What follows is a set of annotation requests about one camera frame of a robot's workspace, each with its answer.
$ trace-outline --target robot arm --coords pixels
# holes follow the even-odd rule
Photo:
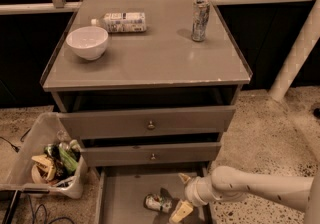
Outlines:
[[[200,207],[215,201],[240,201],[247,193],[304,212],[313,182],[313,178],[252,174],[227,166],[217,167],[206,177],[179,175],[185,185],[186,201],[178,204],[171,215],[171,223],[179,223],[190,214],[187,209],[192,206]]]

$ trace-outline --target drawer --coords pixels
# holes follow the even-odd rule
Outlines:
[[[132,166],[110,167],[101,171],[95,224],[123,223],[168,223],[169,213],[152,211],[144,206],[148,194],[172,198],[175,208],[179,199],[184,199],[184,185],[178,173],[190,176],[207,174],[203,164],[177,166]],[[215,223],[210,204],[194,208],[184,219],[184,224]]]
[[[81,149],[88,166],[139,165],[180,162],[204,162],[216,158],[220,142]]]
[[[72,138],[82,140],[219,133],[228,129],[234,112],[234,106],[214,106],[79,112],[59,118]]]

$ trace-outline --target silver can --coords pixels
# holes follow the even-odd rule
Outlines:
[[[192,40],[201,42],[206,38],[206,28],[210,14],[209,0],[194,0]]]

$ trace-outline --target white pole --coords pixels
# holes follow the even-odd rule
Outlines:
[[[269,95],[281,101],[320,37],[320,0],[316,0]]]

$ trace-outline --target drawer front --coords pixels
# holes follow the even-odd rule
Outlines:
[[[72,138],[97,139],[166,134],[219,133],[228,129],[234,106],[59,114]]]
[[[81,155],[88,166],[117,166],[215,160],[221,144],[188,143],[157,146],[85,148]]]

